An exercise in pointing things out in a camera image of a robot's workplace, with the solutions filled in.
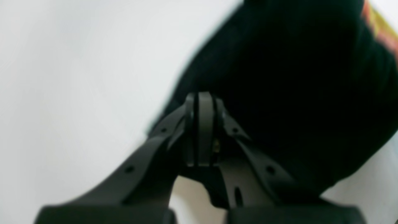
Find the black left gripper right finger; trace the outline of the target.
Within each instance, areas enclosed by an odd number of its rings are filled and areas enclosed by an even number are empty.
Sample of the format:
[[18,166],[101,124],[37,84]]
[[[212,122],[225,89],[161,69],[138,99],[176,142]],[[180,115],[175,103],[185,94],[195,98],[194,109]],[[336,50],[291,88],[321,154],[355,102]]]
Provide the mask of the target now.
[[321,199],[259,149],[208,92],[197,98],[197,164],[220,170],[225,224],[364,224],[357,207]]

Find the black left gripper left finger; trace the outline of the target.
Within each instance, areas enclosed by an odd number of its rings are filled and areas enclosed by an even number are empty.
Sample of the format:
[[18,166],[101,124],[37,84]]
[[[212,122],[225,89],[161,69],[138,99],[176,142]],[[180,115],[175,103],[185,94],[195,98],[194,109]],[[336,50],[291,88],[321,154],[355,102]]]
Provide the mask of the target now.
[[178,223],[168,204],[179,172],[195,164],[190,136],[194,109],[191,93],[109,177],[70,202],[43,207],[35,223]]

